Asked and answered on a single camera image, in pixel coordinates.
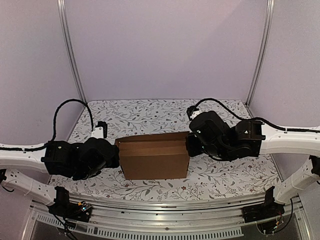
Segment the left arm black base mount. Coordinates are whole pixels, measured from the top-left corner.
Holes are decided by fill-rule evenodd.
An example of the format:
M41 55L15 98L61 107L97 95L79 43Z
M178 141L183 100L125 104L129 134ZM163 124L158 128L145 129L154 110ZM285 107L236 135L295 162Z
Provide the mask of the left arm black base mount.
M70 202L69 191L64 187L56 186L56 195L53 199L53 205L48 206L48 211L52 215L56 215L65 219L76 220L88 223L90 221L93 206L86 201L77 203Z

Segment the brown cardboard box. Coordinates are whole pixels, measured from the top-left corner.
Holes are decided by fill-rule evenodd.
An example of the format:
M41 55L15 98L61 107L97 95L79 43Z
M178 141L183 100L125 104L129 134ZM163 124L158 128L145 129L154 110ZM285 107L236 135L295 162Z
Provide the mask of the brown cardboard box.
M126 180L185 179L190 156L188 131L132 135L115 140Z

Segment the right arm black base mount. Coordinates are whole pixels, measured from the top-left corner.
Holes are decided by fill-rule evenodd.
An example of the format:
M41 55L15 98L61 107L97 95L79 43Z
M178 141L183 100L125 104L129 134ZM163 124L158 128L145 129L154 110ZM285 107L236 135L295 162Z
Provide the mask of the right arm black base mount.
M245 206L241 209L242 217L245 223L262 221L269 218L280 217L285 213L284 204L276 203L274 197L275 187L270 187L264 196L264 202ZM259 223L258 230L264 235L274 234L280 224L279 220L273 219L269 222Z

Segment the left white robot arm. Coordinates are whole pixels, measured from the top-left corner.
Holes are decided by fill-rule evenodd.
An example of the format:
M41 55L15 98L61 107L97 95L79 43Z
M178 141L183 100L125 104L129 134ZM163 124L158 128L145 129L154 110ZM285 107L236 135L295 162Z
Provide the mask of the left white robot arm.
M57 191L20 173L20 170L33 170L79 181L93 178L103 169L114 169L119 165L119 148L104 138L90 137L80 143L51 141L36 148L1 147L0 168L5 173L0 184L16 188L25 195L52 206Z

